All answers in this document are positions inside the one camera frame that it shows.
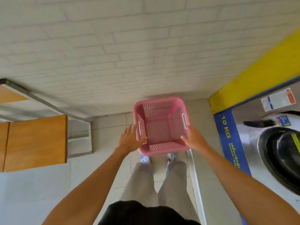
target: washing machine door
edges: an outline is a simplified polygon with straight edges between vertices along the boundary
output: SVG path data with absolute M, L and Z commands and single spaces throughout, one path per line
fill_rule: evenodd
M 273 176 L 300 195 L 300 132 L 286 127 L 269 128 L 260 137 L 259 150 Z

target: gray pants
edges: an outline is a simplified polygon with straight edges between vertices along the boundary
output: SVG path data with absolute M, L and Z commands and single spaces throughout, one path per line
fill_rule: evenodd
M 169 165 L 169 172 L 158 193 L 154 189 L 153 166 L 139 162 L 135 166 L 120 200 L 135 200 L 145 207 L 168 206 L 184 219 L 200 223 L 187 193 L 187 166 L 182 161 Z

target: white label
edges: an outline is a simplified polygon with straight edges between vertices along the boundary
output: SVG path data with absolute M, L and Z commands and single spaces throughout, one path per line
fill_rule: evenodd
M 261 99 L 265 112 L 282 108 L 296 103 L 295 97 L 290 88 L 281 90 Z

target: black shirt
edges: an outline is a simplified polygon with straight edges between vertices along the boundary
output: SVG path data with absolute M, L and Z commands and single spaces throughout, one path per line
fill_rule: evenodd
M 108 206 L 98 225 L 107 224 L 199 225 L 200 223 L 184 219 L 174 209 L 167 206 L 145 207 L 141 203 L 131 200 L 117 201 Z

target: yellow sticker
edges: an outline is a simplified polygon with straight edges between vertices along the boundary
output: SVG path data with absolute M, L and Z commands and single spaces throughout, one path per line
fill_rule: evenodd
M 295 133 L 292 133 L 291 136 L 292 136 L 294 143 L 298 149 L 298 152 L 300 153 L 300 142 L 299 142 L 297 135 Z

